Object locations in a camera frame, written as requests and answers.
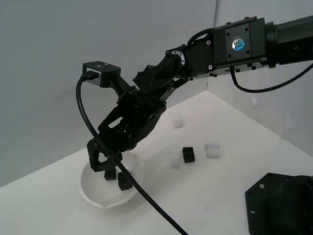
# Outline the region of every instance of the black cable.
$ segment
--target black cable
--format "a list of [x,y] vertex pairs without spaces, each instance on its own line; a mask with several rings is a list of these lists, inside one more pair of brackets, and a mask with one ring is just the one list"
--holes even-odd
[[76,101],[79,108],[79,112],[82,115],[82,118],[87,126],[87,128],[92,133],[95,140],[98,142],[99,146],[104,150],[106,156],[109,156],[112,161],[121,169],[123,174],[126,178],[132,183],[132,185],[138,190],[138,192],[153,206],[157,212],[159,212],[180,234],[188,235],[188,233],[178,225],[147,193],[146,191],[139,185],[139,183],[133,178],[133,176],[129,173],[129,171],[125,168],[125,166],[121,163],[121,161],[115,156],[110,155],[108,152],[105,143],[102,141],[101,137],[98,135],[94,127],[92,126],[91,122],[89,121],[87,114],[85,112],[82,97],[81,97],[81,87],[83,82],[86,80],[92,80],[98,77],[98,74],[93,72],[94,74],[90,73],[91,71],[83,74],[83,76],[78,80],[76,85]]
[[313,64],[311,64],[310,66],[308,66],[305,70],[303,70],[301,73],[299,73],[297,76],[295,76],[294,78],[286,81],[286,82],[283,82],[279,85],[276,85],[276,86],[273,86],[273,87],[268,87],[268,88],[264,88],[264,89],[259,89],[259,90],[251,90],[251,89],[247,89],[247,88],[244,88],[242,86],[240,86],[237,82],[237,79],[236,79],[236,75],[235,75],[235,71],[234,71],[234,68],[232,67],[230,69],[230,74],[231,74],[231,78],[233,79],[233,83],[234,85],[241,91],[243,92],[248,92],[248,93],[264,93],[264,92],[270,92],[270,91],[274,91],[278,88],[281,88],[281,87],[284,87],[288,84],[290,84],[291,82],[294,82],[295,80],[299,79],[300,77],[302,77],[303,75],[305,75],[308,71],[310,71],[311,69],[313,68]]
[[199,37],[203,36],[204,34],[212,33],[211,28],[204,29],[200,31],[199,33],[196,33],[194,36],[192,36],[189,41],[187,42],[187,45],[190,46],[195,40],[197,40]]

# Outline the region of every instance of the white cube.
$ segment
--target white cube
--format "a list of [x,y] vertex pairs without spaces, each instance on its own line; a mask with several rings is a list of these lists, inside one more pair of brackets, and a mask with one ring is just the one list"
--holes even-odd
[[181,160],[180,154],[173,154],[170,157],[170,166],[171,166],[171,168],[180,168],[180,160]]
[[174,128],[180,128],[183,126],[183,120],[180,114],[173,114],[172,115],[172,125]]
[[207,158],[220,158],[221,157],[221,146],[217,142],[206,143],[205,151],[206,151]]

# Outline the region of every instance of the sticker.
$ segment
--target sticker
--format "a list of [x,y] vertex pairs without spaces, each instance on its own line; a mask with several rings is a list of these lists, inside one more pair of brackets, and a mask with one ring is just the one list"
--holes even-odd
[[241,50],[244,48],[245,42],[242,37],[235,37],[233,41],[233,49],[234,50]]

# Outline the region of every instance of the robotic arm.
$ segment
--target robotic arm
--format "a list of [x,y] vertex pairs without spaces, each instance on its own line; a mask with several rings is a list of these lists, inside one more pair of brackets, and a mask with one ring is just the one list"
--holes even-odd
[[[84,63],[83,74],[97,73],[98,77],[89,82],[111,87],[118,95],[117,107],[98,131],[107,150],[121,160],[120,153],[135,148],[148,136],[166,110],[166,99],[189,80],[231,74],[239,89],[253,92],[238,85],[235,73],[308,60],[313,60],[313,16],[276,25],[265,23],[264,18],[251,17],[203,30],[187,45],[166,51],[157,66],[148,65],[137,74],[133,79],[137,87],[124,81],[121,68],[104,62]],[[110,127],[118,119],[121,121]],[[90,165],[95,171],[115,167],[110,159],[99,162],[99,153],[104,152],[95,139],[90,140],[87,147]]]

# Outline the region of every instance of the white wall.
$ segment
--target white wall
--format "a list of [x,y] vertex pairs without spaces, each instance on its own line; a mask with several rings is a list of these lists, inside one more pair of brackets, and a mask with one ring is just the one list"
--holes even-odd
[[[280,24],[312,14],[312,0],[218,0],[215,26],[242,20],[246,16],[264,17],[266,22]],[[294,77],[310,63],[247,71],[239,73],[237,77],[242,86],[260,89]],[[230,75],[209,78],[207,89],[313,156],[312,87],[313,71],[279,90],[254,94],[256,107],[253,106],[251,94],[235,88]]]
[[[216,0],[2,0],[0,2],[0,187],[86,147],[75,101],[82,64],[122,68],[130,84],[167,49],[212,27]],[[169,106],[205,90],[187,84]],[[86,84],[83,101],[98,125],[113,90]]]

